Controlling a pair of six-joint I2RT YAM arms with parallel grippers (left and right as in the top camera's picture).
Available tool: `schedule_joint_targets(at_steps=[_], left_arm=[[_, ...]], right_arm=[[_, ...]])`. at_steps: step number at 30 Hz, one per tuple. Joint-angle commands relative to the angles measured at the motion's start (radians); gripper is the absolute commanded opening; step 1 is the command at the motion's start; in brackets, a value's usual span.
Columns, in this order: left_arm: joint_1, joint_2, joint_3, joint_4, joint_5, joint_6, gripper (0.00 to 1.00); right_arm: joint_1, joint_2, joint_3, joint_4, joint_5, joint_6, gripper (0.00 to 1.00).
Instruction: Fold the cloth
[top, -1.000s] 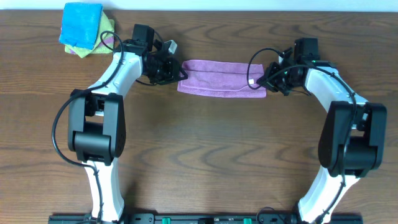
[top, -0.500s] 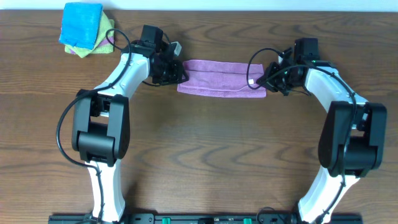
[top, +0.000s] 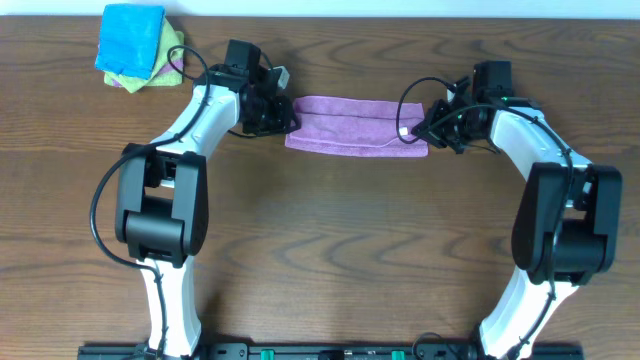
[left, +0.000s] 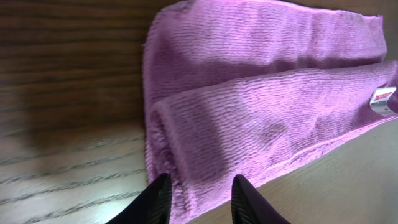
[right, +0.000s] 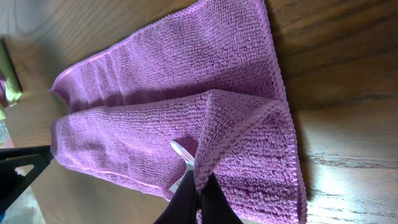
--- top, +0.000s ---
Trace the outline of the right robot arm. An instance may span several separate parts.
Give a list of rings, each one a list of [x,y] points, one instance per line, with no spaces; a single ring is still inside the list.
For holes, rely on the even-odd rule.
[[[511,233],[515,268],[492,312],[470,340],[435,333],[412,346],[416,359],[581,359],[578,345],[536,344],[559,305],[611,267],[623,177],[575,152],[531,98],[516,96],[508,61],[477,63],[471,77],[446,82],[423,120],[396,135],[461,154],[479,141],[504,153],[525,180]]]

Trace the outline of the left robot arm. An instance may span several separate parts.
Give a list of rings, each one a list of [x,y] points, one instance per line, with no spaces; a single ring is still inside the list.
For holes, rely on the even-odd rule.
[[[249,42],[229,42],[223,63],[194,79],[176,121],[121,156],[115,235],[143,275],[151,318],[146,359],[191,359],[202,325],[194,266],[209,224],[207,162],[222,138],[284,135],[301,127],[284,93],[289,73]]]

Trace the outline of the purple microfiber cloth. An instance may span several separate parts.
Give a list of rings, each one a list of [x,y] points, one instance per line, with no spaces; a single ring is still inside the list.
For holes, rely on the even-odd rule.
[[[294,101],[301,129],[285,146],[306,152],[369,158],[419,158],[429,153],[424,141],[411,142],[409,131],[424,118],[419,103],[305,96]]]

